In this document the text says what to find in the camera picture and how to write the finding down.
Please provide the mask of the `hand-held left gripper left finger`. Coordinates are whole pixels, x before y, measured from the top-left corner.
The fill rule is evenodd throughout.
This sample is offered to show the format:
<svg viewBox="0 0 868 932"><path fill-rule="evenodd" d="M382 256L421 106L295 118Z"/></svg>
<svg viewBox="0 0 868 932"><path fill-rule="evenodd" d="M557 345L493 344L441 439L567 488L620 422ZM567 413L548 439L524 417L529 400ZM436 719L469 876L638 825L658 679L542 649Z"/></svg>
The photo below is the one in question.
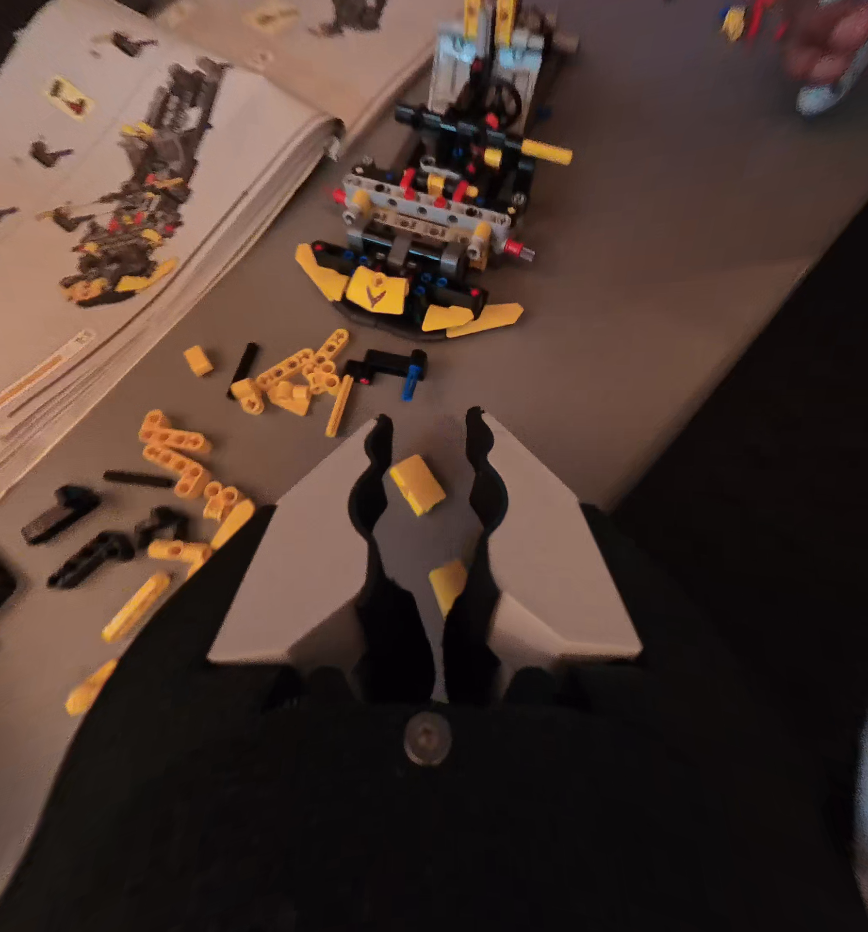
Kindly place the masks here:
<svg viewBox="0 0 868 932"><path fill-rule="evenodd" d="M369 700L391 693L387 581L374 526L393 421L368 420L277 500L208 651L213 666L341 670Z"/></svg>

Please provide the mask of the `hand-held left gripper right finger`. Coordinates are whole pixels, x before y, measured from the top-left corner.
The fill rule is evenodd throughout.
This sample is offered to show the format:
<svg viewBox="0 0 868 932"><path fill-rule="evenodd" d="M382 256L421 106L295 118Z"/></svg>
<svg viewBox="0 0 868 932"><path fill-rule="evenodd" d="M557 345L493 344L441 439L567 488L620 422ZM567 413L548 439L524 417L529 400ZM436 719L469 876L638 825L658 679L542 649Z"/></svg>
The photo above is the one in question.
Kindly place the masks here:
<svg viewBox="0 0 868 932"><path fill-rule="evenodd" d="M481 407L465 423L482 526L464 588L476 696L498 698L525 668L635 661L639 634L578 496Z"/></svg>

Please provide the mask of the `yellow lego axle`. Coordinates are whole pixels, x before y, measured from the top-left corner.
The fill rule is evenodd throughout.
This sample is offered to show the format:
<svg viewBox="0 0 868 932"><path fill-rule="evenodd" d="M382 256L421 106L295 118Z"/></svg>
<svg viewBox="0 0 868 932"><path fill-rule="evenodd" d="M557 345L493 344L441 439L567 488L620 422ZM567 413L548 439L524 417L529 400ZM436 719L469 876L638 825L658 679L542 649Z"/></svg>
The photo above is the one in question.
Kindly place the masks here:
<svg viewBox="0 0 868 932"><path fill-rule="evenodd" d="M328 439L334 439L338 436L354 384L355 380L352 375L344 374L337 394L335 395L335 402L325 429L325 437Z"/></svg>

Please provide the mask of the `black lego connector blue pin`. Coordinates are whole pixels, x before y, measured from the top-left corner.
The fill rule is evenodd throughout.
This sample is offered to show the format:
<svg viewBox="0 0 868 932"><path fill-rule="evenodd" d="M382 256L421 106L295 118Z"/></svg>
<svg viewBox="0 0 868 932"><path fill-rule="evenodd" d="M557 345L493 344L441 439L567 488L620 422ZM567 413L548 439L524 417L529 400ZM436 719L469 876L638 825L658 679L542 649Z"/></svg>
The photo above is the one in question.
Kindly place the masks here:
<svg viewBox="0 0 868 932"><path fill-rule="evenodd" d="M409 355L368 349L361 360L346 362L344 376L365 386L370 386L377 376L401 379L401 400L411 402L418 384L426 378L427 368L428 356L420 349L414 349Z"/></svg>

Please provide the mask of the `black lego angled connector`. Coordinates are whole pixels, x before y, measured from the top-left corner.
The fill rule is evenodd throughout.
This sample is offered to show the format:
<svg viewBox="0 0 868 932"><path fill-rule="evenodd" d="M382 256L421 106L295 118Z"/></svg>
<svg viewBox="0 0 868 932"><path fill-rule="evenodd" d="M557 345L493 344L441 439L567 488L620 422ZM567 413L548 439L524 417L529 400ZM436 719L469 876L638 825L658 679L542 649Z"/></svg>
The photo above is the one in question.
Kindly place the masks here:
<svg viewBox="0 0 868 932"><path fill-rule="evenodd" d="M183 511L169 506L154 507L134 528L135 548L147 550L156 541L187 541L190 523L190 517Z"/></svg>
<svg viewBox="0 0 868 932"><path fill-rule="evenodd" d="M55 503L30 520L20 533L27 545L49 542L102 504L102 496L88 486L65 484L55 490Z"/></svg>
<svg viewBox="0 0 868 932"><path fill-rule="evenodd" d="M69 557L46 580L50 590L67 591L85 582L103 565L128 562L136 555L130 537L119 531L102 531Z"/></svg>

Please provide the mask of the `pile of yellow lego pieces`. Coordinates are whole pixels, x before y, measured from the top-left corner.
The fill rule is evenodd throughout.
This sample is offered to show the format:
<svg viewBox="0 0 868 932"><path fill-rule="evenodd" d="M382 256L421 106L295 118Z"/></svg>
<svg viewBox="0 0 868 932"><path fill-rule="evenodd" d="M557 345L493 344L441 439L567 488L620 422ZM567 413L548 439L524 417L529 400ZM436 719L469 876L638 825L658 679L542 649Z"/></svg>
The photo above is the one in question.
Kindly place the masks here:
<svg viewBox="0 0 868 932"><path fill-rule="evenodd" d="M301 402L303 406L299 406L299 413L306 413L311 395L318 390L326 390L335 397L344 370L337 372L333 368L332 360L337 350L344 347L347 338L347 331L338 330L319 353L303 350L298 357L293 357L290 363L281 364L279 368L285 367L285 376L307 375L310 381L307 386L288 379L275 382L267 392L270 399L282 404ZM185 456L186 453L195 453L195 448L200 452L206 438L201 434L175 430L160 410L150 411L144 418L139 439L144 444L144 459L177 477L175 492L184 497L189 493L203 495L204 517L218 522L218 530L210 542L156 541L149 545L147 553L152 559L181 561L190 567L186 576L187 584L187 579L204 566L209 566L214 554L222 551L254 516L264 515L265 510L257 511L254 502L234 486L207 479L202 465ZM404 496L416 516L426 514L445 497L444 489L420 455L394 465L390 462L384 474L391 475L399 493ZM384 574L387 587L384 605L379 608L379 613L384 620L385 637L394 637L391 644L386 640L384 645L394 645L395 672L399 675L406 674L409 672L408 660L420 658L423 661L421 671L426 675L430 672L430 664L427 662L430 657L425 653L427 641L422 630L423 625L417 616L415 600L407 590L403 590L385 572ZM101 635L103 640L112 643L134 633L139 625L148 621L158 607L160 598L169 589L170 583L170 574L159 572L151 576L105 626Z"/></svg>

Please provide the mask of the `lego car chassis model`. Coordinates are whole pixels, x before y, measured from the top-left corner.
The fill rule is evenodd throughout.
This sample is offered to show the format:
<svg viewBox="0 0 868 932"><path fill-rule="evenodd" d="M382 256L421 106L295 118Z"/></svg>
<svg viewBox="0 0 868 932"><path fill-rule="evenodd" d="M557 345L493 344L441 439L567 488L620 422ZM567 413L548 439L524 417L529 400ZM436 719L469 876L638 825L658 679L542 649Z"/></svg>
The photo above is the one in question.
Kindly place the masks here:
<svg viewBox="0 0 868 932"><path fill-rule="evenodd" d="M440 29L426 103L395 121L413 146L400 166L367 157L334 191L346 242L302 243L296 262L353 324L446 341L510 327L520 304L495 304L479 277L532 262L522 240L538 165L571 165L569 148L532 135L553 74L578 52L555 14L521 2L464 2Z"/></svg>

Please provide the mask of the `person's right hand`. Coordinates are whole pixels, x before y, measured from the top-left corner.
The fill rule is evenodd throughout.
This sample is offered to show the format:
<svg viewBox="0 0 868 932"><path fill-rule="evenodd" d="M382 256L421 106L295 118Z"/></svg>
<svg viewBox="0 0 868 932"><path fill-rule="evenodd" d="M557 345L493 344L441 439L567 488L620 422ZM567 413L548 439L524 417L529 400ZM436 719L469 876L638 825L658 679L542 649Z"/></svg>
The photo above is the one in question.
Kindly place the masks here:
<svg viewBox="0 0 868 932"><path fill-rule="evenodd" d="M808 85L828 85L847 71L868 40L868 2L788 1L782 59L789 77Z"/></svg>

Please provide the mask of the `scatter of red blue pins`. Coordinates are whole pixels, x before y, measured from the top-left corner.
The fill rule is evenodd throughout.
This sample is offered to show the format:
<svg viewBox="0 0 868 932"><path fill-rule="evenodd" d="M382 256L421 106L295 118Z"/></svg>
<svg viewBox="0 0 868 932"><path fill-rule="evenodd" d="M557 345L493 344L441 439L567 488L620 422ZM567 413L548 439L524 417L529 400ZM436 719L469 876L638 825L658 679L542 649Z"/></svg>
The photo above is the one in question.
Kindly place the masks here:
<svg viewBox="0 0 868 932"><path fill-rule="evenodd" d="M719 33L730 43L752 43L764 26L780 41L789 30L790 17L781 1L732 2L719 14Z"/></svg>

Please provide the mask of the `black dimpled pad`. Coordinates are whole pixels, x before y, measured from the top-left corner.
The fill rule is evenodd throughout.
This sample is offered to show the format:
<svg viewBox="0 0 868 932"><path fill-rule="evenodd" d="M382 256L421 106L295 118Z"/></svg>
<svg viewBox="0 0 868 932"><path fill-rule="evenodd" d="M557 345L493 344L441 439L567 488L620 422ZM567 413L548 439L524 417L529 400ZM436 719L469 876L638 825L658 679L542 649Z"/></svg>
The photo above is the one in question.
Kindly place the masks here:
<svg viewBox="0 0 868 932"><path fill-rule="evenodd" d="M614 509L834 755L868 713L868 202Z"/></svg>

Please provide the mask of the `open instruction booklet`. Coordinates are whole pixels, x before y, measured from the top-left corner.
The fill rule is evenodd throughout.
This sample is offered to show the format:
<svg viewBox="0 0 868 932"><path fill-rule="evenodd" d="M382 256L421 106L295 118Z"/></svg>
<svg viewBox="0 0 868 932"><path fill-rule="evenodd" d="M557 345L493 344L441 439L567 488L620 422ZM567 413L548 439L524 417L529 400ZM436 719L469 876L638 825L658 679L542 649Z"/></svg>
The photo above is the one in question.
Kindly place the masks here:
<svg viewBox="0 0 868 932"><path fill-rule="evenodd" d="M0 499L422 71L458 2L49 2L0 67Z"/></svg>

